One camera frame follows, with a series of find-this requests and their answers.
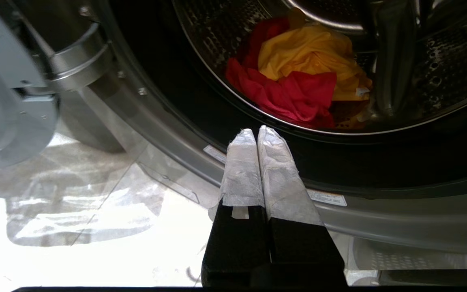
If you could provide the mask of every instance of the yellow cloth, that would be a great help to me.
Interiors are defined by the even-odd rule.
[[[259,71],[278,80],[292,71],[319,74],[336,72],[332,100],[367,100],[357,88],[371,88],[372,81],[353,57],[351,40],[319,24],[297,28],[263,43],[258,59]]]

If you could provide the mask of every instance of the red cloth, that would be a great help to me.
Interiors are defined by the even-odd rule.
[[[261,45],[289,29],[287,18],[273,18],[255,26],[248,44],[242,45],[237,58],[230,58],[226,79],[263,111],[306,128],[334,128],[329,112],[336,85],[336,73],[307,74],[291,72],[273,81],[258,71]]]

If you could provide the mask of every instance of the tiled floor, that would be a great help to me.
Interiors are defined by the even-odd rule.
[[[128,155],[62,135],[0,170],[0,291],[195,286],[212,222]]]

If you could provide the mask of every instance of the washing machine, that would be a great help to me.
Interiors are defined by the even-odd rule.
[[[293,7],[352,40],[375,85],[368,127],[297,126],[224,77],[254,26]],[[330,230],[467,253],[465,1],[0,0],[0,168],[45,148],[73,99],[204,207],[229,141],[266,124]]]

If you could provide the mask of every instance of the washing machine door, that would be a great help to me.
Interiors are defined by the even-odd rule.
[[[0,168],[37,155],[51,140],[56,97],[29,96],[24,90],[45,86],[32,56],[0,17]]]

